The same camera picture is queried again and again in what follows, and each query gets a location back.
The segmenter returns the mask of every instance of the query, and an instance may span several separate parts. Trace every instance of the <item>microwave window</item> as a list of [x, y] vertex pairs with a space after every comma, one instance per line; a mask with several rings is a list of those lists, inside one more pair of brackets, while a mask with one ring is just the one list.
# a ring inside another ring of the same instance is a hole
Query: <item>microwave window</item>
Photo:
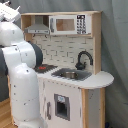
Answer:
[[74, 19], [57, 19], [56, 28], [57, 31], [74, 31]]

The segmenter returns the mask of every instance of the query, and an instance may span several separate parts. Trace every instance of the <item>sink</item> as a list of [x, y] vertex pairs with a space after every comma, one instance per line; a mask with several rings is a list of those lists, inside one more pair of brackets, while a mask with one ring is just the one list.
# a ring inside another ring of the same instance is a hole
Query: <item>sink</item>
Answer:
[[[66, 72], [76, 73], [77, 78], [71, 79], [71, 78], [62, 77], [62, 74], [66, 73]], [[89, 76], [91, 76], [92, 73], [87, 72], [87, 71], [76, 70], [76, 69], [62, 68], [62, 69], [59, 69], [58, 71], [52, 73], [51, 75], [54, 76], [54, 77], [59, 77], [59, 78], [64, 78], [64, 79], [82, 81], [82, 80], [87, 79]]]

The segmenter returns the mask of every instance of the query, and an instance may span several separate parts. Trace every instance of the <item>floor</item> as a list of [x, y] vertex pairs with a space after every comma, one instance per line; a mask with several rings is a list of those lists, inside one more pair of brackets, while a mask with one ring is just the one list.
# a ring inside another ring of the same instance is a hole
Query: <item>floor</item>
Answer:
[[17, 128], [12, 125], [9, 99], [0, 102], [0, 128]]

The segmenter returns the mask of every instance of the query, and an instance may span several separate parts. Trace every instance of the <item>toy kitchen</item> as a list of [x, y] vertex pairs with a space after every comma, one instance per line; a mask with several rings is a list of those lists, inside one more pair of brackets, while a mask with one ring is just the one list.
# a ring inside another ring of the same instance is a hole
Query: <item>toy kitchen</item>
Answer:
[[114, 78], [101, 71], [101, 12], [27, 13], [21, 25], [43, 52], [35, 71], [47, 128], [104, 128]]

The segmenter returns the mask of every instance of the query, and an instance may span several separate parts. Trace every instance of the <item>backsplash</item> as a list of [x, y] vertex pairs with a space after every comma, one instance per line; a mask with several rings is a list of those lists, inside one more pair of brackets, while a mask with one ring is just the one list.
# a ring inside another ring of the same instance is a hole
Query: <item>backsplash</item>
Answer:
[[[33, 43], [43, 52], [43, 63], [75, 68], [78, 54], [87, 51], [93, 56], [93, 39], [76, 36], [33, 35]], [[86, 70], [93, 71], [89, 58], [82, 55], [81, 62], [86, 62]]]

